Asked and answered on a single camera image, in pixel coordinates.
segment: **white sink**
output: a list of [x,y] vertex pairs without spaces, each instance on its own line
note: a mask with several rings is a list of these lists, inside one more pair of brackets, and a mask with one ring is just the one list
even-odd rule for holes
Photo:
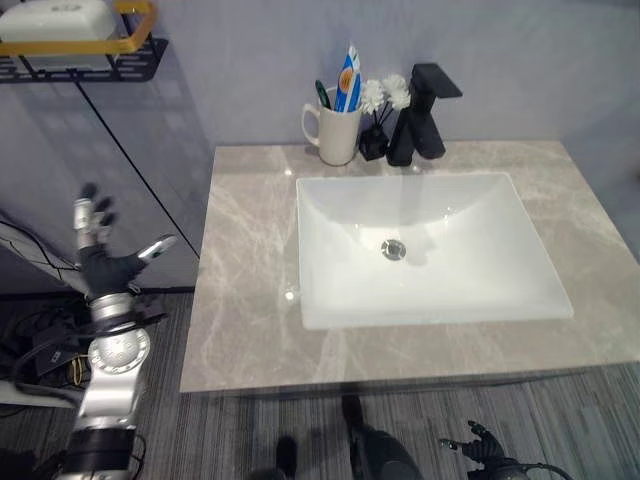
[[573,316],[507,174],[301,178],[297,191],[307,329]]

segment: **white mug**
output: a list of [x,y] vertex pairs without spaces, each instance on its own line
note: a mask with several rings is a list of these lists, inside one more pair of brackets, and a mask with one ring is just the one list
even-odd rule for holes
[[[335,103],[335,90],[330,98]],[[318,119],[318,136],[314,137],[304,128],[306,113],[312,113]],[[325,108],[318,100],[318,108],[305,103],[302,107],[302,132],[312,145],[320,149],[320,158],[328,165],[339,167],[351,161],[356,153],[356,140],[360,127],[360,110],[355,112],[335,112]]]

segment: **toothpaste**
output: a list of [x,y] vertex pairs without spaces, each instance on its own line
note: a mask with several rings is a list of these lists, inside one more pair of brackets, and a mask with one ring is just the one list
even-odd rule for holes
[[338,78],[336,112],[353,112],[360,100],[360,57],[353,45],[349,45],[344,66]]

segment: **countertop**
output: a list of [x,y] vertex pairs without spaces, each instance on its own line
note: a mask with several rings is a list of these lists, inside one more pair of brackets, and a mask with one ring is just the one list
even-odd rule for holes
[[[579,368],[640,360],[640,267],[559,142],[448,142],[411,167],[330,167],[304,146],[218,147],[181,391]],[[309,331],[296,179],[507,172],[571,299],[570,320]]]

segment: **small black vase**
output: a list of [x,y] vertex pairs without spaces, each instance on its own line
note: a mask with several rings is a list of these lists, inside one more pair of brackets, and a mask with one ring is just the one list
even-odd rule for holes
[[367,161],[384,157],[388,146],[389,139],[378,125],[372,125],[360,134],[358,148]]

